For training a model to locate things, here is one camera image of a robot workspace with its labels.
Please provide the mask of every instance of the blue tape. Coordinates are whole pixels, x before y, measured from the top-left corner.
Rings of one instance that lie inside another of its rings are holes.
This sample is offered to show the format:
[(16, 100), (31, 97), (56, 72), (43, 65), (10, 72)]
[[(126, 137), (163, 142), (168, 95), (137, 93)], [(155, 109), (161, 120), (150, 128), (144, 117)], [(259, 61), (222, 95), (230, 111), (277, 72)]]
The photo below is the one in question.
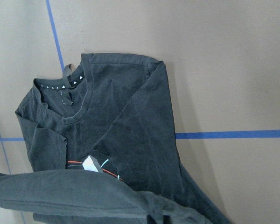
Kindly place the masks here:
[[(8, 169), (9, 174), (11, 174), (10, 166), (9, 166), (9, 162), (8, 162), (8, 158), (7, 158), (7, 155), (6, 155), (6, 150), (5, 150), (5, 147), (4, 147), (4, 144), (3, 144), (3, 140), (2, 140), (2, 139), (3, 139), (3, 138), (2, 138), (1, 132), (0, 132), (0, 142), (1, 142), (2, 149), (3, 149), (3, 153), (4, 153), (4, 156), (5, 156), (5, 160), (6, 160), (6, 164), (7, 164), (7, 169)], [(26, 224), (25, 217), (24, 217), (24, 214), (23, 214), (22, 211), (21, 211), (21, 216), (22, 216), (22, 219), (23, 219), (24, 224)]]
[(4, 144), (3, 144), (3, 141), (2, 141), (2, 140), (0, 140), (0, 142), (1, 142), (2, 149), (3, 149), (3, 153), (4, 153), (4, 156), (5, 156), (5, 160), (6, 160), (6, 164), (7, 164), (8, 172), (9, 172), (9, 174), (11, 174), (11, 171), (10, 171), (10, 166), (9, 166), (9, 162), (8, 162), (8, 158), (7, 158), (7, 155), (6, 155), (6, 150), (5, 150), (5, 147), (4, 147)]
[(176, 133), (176, 139), (280, 138), (280, 130)]
[(58, 53), (58, 57), (59, 57), (61, 70), (63, 71), (64, 70), (64, 64), (63, 64), (60, 45), (59, 45), (59, 41), (58, 41), (58, 37), (57, 37), (57, 32), (56, 32), (55, 23), (54, 23), (54, 20), (53, 20), (53, 15), (52, 15), (52, 10), (51, 10), (49, 0), (46, 0), (46, 4), (47, 4), (48, 14), (49, 14), (49, 17), (50, 17), (51, 27), (52, 27), (52, 31), (53, 31), (53, 35), (54, 35), (54, 39), (55, 39), (55, 45), (56, 45), (56, 49), (57, 49), (57, 53)]
[(24, 141), (23, 138), (0, 138), (0, 141)]

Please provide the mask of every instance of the neckline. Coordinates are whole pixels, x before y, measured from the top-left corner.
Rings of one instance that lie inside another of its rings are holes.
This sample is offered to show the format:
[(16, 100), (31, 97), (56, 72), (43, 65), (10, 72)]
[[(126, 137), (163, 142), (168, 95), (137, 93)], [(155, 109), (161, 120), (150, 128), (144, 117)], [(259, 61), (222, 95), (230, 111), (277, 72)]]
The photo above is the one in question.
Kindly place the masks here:
[(84, 117), (86, 112), (88, 111), (88, 108), (91, 104), (92, 100), (92, 94), (93, 94), (93, 82), (94, 78), (90, 70), (89, 65), (89, 56), (87, 54), (81, 54), (81, 63), (77, 67), (77, 69), (70, 75), (71, 79), (74, 80), (77, 77), (81, 75), (81, 73), (84, 73), (84, 80), (86, 82), (86, 94), (84, 95), (82, 105), (77, 113), (75, 113), (73, 116), (70, 117), (64, 117), (63, 115), (60, 115), (59, 113), (49, 109), (48, 104), (45, 102), (42, 102), (42, 93), (39, 90), (40, 85), (39, 83), (43, 83), (46, 85), (63, 85), (63, 79), (40, 79), (35, 78), (33, 80), (33, 90), (37, 99), (37, 102), (40, 104), (41, 109), (44, 110), (49, 117), (54, 118), (55, 120), (59, 121), (62, 124), (68, 125), (72, 123), (78, 122), (81, 118)]

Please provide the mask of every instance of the v-neck collar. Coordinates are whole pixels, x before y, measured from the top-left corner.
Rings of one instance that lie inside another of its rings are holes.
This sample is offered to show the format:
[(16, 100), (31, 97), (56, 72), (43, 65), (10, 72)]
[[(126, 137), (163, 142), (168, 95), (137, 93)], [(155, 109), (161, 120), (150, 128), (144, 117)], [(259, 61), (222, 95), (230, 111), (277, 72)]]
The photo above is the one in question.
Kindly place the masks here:
[(63, 79), (39, 79), (35, 78), (33, 80), (33, 90), (35, 93), (35, 97), (37, 102), (40, 104), (40, 107), (45, 110), (50, 117), (53, 119), (59, 121), (60, 123), (63, 123), (65, 125), (72, 124), (75, 122), (78, 122), (88, 111), (88, 108), (91, 103), (92, 94), (93, 94), (93, 74), (90, 70), (90, 61), (89, 61), (89, 55), (88, 54), (81, 54), (81, 63), (77, 67), (77, 69), (71, 74), (70, 78), (71, 80), (79, 79), (82, 77), (85, 80), (82, 80), (86, 82), (86, 94), (83, 98), (82, 105), (79, 109), (79, 111), (70, 117), (64, 117), (63, 115), (58, 114), (57, 112), (51, 110), (48, 108), (48, 104), (45, 102), (42, 102), (42, 93), (39, 90), (39, 88), (48, 88), (52, 89), (52, 91), (59, 90), (59, 88), (63, 87)]

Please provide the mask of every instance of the red stripe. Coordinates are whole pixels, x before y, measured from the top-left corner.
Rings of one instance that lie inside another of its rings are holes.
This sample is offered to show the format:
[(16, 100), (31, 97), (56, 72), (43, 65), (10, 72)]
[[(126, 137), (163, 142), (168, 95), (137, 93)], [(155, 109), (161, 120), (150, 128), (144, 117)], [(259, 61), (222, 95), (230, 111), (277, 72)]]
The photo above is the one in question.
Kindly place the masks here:
[(109, 174), (111, 174), (111, 175), (113, 175), (113, 176), (115, 176), (115, 177), (117, 177), (117, 175), (115, 175), (114, 173), (111, 173), (109, 170), (106, 170), (106, 169), (102, 169), (103, 171), (105, 171), (105, 172), (107, 172), (107, 173), (109, 173)]
[(78, 161), (67, 161), (68, 163), (82, 163), (82, 162), (78, 162)]

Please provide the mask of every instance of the shirt sleeve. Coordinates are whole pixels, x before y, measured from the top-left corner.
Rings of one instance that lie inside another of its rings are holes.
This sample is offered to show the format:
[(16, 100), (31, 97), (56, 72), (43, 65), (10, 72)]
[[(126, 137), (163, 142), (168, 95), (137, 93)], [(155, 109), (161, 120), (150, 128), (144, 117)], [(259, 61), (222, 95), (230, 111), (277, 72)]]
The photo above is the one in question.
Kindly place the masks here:
[(163, 216), (170, 216), (172, 223), (177, 224), (211, 224), (192, 208), (152, 192), (133, 191), (109, 175), (84, 170), (0, 175), (0, 207), (60, 216), (146, 218), (150, 215), (157, 224), (163, 223)]
[(67, 140), (53, 130), (39, 127), (15, 112), (25, 140), (27, 155), (33, 171), (65, 169)]

